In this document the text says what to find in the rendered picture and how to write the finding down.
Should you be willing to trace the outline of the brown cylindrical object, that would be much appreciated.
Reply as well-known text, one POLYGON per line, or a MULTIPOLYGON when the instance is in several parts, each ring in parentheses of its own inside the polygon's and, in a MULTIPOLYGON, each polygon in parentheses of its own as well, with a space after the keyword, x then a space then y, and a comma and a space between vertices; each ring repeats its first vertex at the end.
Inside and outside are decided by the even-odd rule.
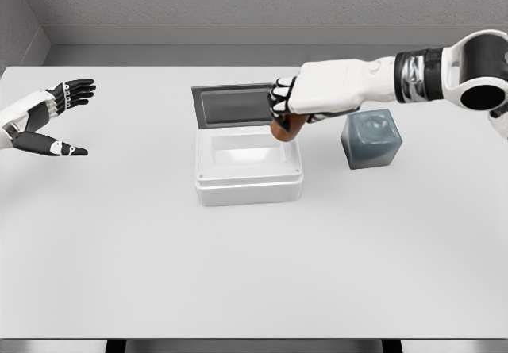
POLYGON ((286 113, 271 121, 271 134, 281 142, 292 141, 307 122, 309 116, 305 114, 286 113))

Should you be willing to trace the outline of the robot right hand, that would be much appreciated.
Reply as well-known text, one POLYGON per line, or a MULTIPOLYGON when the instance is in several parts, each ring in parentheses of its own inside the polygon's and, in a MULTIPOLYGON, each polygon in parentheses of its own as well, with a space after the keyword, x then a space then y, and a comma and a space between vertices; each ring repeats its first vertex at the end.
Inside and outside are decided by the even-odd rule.
POLYGON ((314 123, 358 110, 366 66, 359 59, 304 63, 297 75, 278 78, 270 89, 272 120, 285 128, 287 114, 305 115, 314 123))

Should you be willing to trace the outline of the grey-blue cube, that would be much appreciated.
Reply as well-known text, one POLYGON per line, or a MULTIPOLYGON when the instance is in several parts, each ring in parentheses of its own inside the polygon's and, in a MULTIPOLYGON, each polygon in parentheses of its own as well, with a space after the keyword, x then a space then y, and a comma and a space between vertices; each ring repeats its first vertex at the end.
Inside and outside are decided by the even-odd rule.
POLYGON ((402 142, 388 109, 349 114, 341 133, 351 170, 390 166, 402 142))

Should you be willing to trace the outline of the grey hinged box lid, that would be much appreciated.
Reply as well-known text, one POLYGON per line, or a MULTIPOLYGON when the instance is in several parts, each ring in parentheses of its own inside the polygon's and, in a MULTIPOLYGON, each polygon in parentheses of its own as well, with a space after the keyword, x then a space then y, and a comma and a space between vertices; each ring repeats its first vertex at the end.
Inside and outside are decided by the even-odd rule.
POLYGON ((199 129, 269 125, 271 83, 193 86, 199 129))

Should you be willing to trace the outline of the white open storage box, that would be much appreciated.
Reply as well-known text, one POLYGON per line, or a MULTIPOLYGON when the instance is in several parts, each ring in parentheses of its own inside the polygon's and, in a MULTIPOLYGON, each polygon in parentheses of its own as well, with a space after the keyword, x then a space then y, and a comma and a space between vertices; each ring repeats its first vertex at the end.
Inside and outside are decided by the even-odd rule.
POLYGON ((197 132, 194 184, 203 206, 297 201, 303 181, 298 141, 277 140, 267 125, 197 132))

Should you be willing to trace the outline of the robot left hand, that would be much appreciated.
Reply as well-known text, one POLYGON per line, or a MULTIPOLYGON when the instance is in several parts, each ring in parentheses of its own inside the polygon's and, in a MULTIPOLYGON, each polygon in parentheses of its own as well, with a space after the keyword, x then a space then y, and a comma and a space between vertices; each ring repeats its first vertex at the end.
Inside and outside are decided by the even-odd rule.
POLYGON ((0 111, 0 151, 9 148, 46 156, 86 156, 88 150, 75 147, 39 131, 50 120, 94 96, 93 79, 62 82, 39 90, 0 111))

